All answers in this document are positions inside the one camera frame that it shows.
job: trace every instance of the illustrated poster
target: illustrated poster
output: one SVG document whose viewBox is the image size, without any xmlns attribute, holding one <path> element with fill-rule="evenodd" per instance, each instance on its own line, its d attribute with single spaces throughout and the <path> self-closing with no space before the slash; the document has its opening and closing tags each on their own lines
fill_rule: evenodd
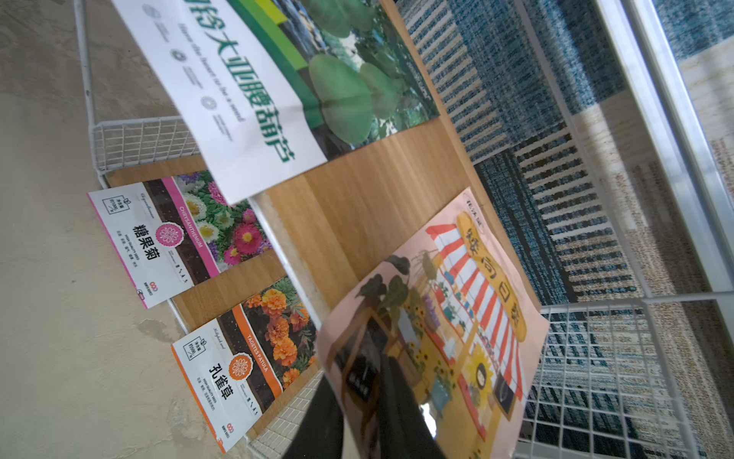
<svg viewBox="0 0 734 459">
<path fill-rule="evenodd" d="M 228 203 L 438 116 L 378 1 L 112 3 Z"/>
<path fill-rule="evenodd" d="M 315 337 L 316 328 L 285 277 L 173 343 L 222 452 L 315 363 Z"/>
<path fill-rule="evenodd" d="M 447 458 L 510 458 L 548 326 L 467 188 L 337 305 L 317 348 L 364 458 L 381 353 Z"/>
<path fill-rule="evenodd" d="M 88 194 L 146 308 L 270 249 L 247 200 L 207 170 Z"/>
</svg>

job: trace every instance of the concrete floor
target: concrete floor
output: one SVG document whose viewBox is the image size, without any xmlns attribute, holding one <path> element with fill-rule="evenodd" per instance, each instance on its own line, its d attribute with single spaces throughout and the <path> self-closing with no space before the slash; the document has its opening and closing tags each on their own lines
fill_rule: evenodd
<svg viewBox="0 0 734 459">
<path fill-rule="evenodd" d="M 109 2 L 88 3 L 98 119 L 174 114 Z M 3 0 L 0 457 L 219 457 L 170 350 L 182 331 L 134 294 L 99 188 L 71 0 Z"/>
</svg>

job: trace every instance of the printed flower photo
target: printed flower photo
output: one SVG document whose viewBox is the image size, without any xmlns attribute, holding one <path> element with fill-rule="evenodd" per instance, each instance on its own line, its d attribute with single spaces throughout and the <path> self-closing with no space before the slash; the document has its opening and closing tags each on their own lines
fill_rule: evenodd
<svg viewBox="0 0 734 459">
<path fill-rule="evenodd" d="M 244 313 L 283 388 L 316 362 L 316 327 L 291 280 L 280 279 L 243 303 Z"/>
<path fill-rule="evenodd" d="M 266 14 L 259 2 L 231 2 L 299 96 L 329 160 L 438 116 L 377 0 L 272 3 Z"/>
<path fill-rule="evenodd" d="M 228 206 L 208 170 L 175 181 L 220 272 L 272 248 L 247 200 Z"/>
</svg>

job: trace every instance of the orange marigold flower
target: orange marigold flower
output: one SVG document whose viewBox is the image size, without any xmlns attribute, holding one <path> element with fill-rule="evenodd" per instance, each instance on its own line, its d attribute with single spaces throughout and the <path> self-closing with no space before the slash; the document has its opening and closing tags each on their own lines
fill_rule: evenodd
<svg viewBox="0 0 734 459">
<path fill-rule="evenodd" d="M 263 311 L 265 311 L 265 314 L 268 314 L 270 317 L 278 317 L 283 314 L 287 303 L 286 294 L 280 290 L 270 289 L 263 294 Z"/>
<path fill-rule="evenodd" d="M 263 302 L 263 295 L 261 294 L 254 294 L 252 297 L 250 297 L 249 300 L 245 301 L 244 304 L 247 305 L 248 308 L 259 308 L 262 306 Z"/>
<path fill-rule="evenodd" d="M 303 307 L 303 303 L 296 306 L 296 310 L 291 314 L 291 324 L 293 325 L 293 331 L 298 331 L 308 325 L 308 311 Z"/>
<path fill-rule="evenodd" d="M 288 321 L 282 317 L 272 317 L 268 331 L 265 332 L 265 339 L 275 346 L 284 338 L 288 338 Z"/>
<path fill-rule="evenodd" d="M 297 377 L 301 375 L 301 372 L 296 368 L 291 368 L 283 375 L 283 388 L 286 388 L 293 383 Z"/>
<path fill-rule="evenodd" d="M 283 366 L 290 366 L 298 357 L 298 349 L 290 338 L 283 338 L 275 344 L 273 359 Z"/>
</svg>

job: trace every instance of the seed packet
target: seed packet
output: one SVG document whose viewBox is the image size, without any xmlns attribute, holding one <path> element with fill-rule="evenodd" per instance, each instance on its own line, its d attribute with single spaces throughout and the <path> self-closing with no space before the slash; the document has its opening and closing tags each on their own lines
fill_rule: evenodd
<svg viewBox="0 0 734 459">
<path fill-rule="evenodd" d="M 315 338 L 306 308 L 284 277 L 173 343 L 222 452 L 316 362 Z"/>
</svg>

